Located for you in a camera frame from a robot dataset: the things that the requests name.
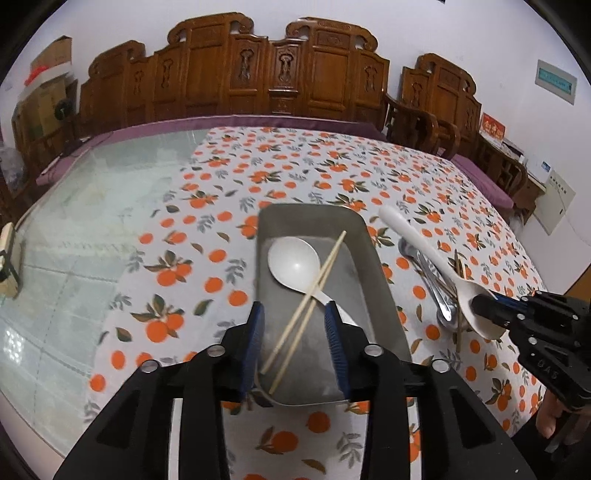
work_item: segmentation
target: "tablecloth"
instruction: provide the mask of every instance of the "tablecloth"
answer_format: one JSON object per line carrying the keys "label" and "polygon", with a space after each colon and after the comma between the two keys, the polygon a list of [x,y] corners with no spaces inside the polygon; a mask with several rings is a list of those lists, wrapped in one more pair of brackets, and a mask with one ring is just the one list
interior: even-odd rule
{"label": "tablecloth", "polygon": [[[541,288],[522,245],[452,163],[349,135],[221,127],[178,173],[138,238],[100,336],[87,421],[142,361],[186,361],[246,320],[257,214],[277,202],[331,203],[358,212],[382,261],[413,361],[447,359],[509,434],[535,412],[543,388],[517,363],[508,336],[488,342],[465,333],[457,354],[456,336],[438,325],[421,276],[398,252],[398,235],[377,217],[380,205],[397,207],[442,255],[453,258],[457,249],[467,277],[493,291],[514,297]],[[359,478],[367,403],[278,407],[255,393],[242,405],[223,406],[233,478]],[[420,435],[416,419],[410,420],[411,473],[419,478]]]}

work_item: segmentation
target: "purple cushion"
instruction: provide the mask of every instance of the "purple cushion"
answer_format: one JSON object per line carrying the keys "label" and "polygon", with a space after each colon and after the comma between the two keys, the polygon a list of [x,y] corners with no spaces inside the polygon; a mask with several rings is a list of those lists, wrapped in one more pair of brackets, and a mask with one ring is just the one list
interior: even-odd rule
{"label": "purple cushion", "polygon": [[454,155],[452,163],[458,167],[466,177],[486,197],[493,207],[512,209],[513,200],[501,188],[493,182],[481,169],[469,158]]}

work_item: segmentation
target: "metal tray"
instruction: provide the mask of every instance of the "metal tray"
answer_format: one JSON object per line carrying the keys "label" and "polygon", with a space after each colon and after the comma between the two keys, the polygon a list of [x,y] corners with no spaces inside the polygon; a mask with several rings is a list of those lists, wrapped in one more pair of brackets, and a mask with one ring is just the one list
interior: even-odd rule
{"label": "metal tray", "polygon": [[[364,329],[370,342],[382,345],[402,360],[411,361],[394,299],[361,216],[341,206],[297,203],[269,205],[259,214],[255,289],[256,299],[265,307],[262,359],[269,356],[303,298],[303,294],[283,287],[269,271],[267,254],[274,239],[302,238],[316,249],[320,262],[324,263],[343,230],[347,230],[347,235],[323,291]],[[258,375],[257,384],[263,393],[270,388],[296,330],[297,327],[273,367],[267,374]],[[324,307],[318,302],[272,400],[291,406],[344,400],[324,331]]]}

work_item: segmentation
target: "white ladle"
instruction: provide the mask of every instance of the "white ladle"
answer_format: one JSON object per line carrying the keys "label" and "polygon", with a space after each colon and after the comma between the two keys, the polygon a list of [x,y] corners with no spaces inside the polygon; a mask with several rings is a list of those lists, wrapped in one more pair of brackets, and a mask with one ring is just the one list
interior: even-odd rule
{"label": "white ladle", "polygon": [[421,251],[423,255],[433,262],[443,275],[454,283],[457,291],[458,305],[462,309],[462,313],[467,322],[478,335],[487,340],[497,340],[501,338],[506,330],[495,325],[490,320],[481,317],[480,315],[476,315],[472,312],[472,308],[470,307],[472,299],[476,295],[484,293],[486,295],[494,296],[490,291],[474,281],[465,280],[460,277],[447,261],[423,238],[423,236],[408,224],[406,218],[400,215],[395,209],[389,206],[383,206],[379,209],[379,217],[392,230],[404,237],[408,243]]}
{"label": "white ladle", "polygon": [[[268,254],[269,270],[284,287],[306,293],[320,272],[320,258],[308,242],[294,236],[284,236],[273,242]],[[318,288],[312,296],[326,305],[332,299]],[[351,316],[337,305],[343,322],[357,325]]]}

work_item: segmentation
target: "metal spoon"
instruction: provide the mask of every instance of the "metal spoon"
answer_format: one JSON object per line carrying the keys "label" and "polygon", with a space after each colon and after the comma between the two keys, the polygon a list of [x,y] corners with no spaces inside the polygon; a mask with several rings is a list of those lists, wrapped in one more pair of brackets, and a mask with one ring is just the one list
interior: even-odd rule
{"label": "metal spoon", "polygon": [[410,258],[423,271],[426,281],[425,285],[431,292],[433,300],[435,300],[435,302],[437,303],[444,322],[447,324],[451,324],[454,320],[455,312],[452,312],[452,307],[447,303],[444,295],[441,294],[441,291],[437,287],[436,280],[434,278],[435,275],[429,268],[427,259],[421,254],[421,252],[419,252],[416,248],[410,245],[404,238],[401,238],[398,241],[398,250],[403,256]]}

